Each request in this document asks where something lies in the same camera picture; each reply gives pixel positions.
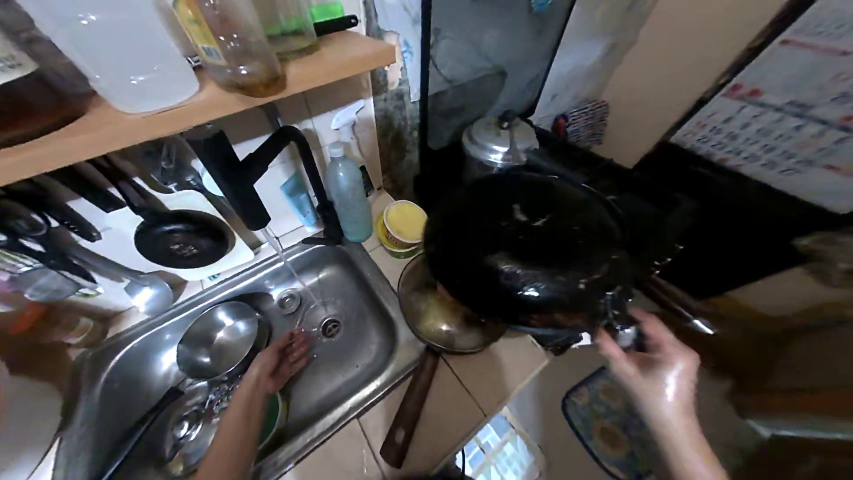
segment wooden shelf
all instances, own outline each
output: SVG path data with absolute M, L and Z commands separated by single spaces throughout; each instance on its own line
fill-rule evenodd
M 198 93 L 166 111 L 123 114 L 97 97 L 89 112 L 71 125 L 31 142 L 0 149 L 0 185 L 182 132 L 395 62 L 393 45 L 354 32 L 320 37 L 320 45 L 317 52 L 285 63 L 287 88 L 272 97 L 252 98 L 222 91 L 205 77 L 203 70 Z

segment calendar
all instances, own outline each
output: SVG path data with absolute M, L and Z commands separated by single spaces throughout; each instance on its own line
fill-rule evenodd
M 853 1 L 818 0 L 670 141 L 853 211 Z

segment yellow container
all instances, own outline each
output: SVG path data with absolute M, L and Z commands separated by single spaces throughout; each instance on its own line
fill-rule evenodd
M 381 228 L 395 249 L 410 249 L 423 242 L 427 212 L 416 203 L 397 200 L 382 212 Z
M 399 249 L 391 245 L 391 242 L 388 240 L 388 230 L 385 228 L 383 215 L 376 216 L 374 231 L 376 232 L 376 237 L 379 238 L 379 243 L 381 243 L 382 247 L 388 252 L 388 254 L 394 258 L 411 258 L 422 251 L 419 244 L 414 247 L 408 247 L 407 249 Z

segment spray bottle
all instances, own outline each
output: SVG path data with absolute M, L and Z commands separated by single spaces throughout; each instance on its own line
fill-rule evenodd
M 350 145 L 351 151 L 354 154 L 351 158 L 358 164 L 358 170 L 362 174 L 364 195 L 369 196 L 374 192 L 373 182 L 370 181 L 368 168 L 364 165 L 364 155 L 362 155 L 361 150 L 358 148 L 358 139 L 352 130 L 353 126 L 356 124 L 356 115 L 358 114 L 358 110 L 361 110 L 362 108 L 364 108 L 364 100 L 358 99 L 338 110 L 338 113 L 336 113 L 332 118 L 332 130 L 338 131 L 341 143 Z

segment hand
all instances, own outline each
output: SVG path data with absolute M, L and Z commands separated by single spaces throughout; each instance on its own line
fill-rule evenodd
M 595 343 L 607 358 L 610 371 L 652 423 L 695 418 L 699 356 L 658 317 L 640 308 L 631 308 L 630 312 L 646 336 L 647 352 L 624 352 L 600 330 Z
M 260 380 L 267 392 L 275 393 L 308 363 L 309 350 L 305 330 L 289 331 L 255 357 L 247 375 Z

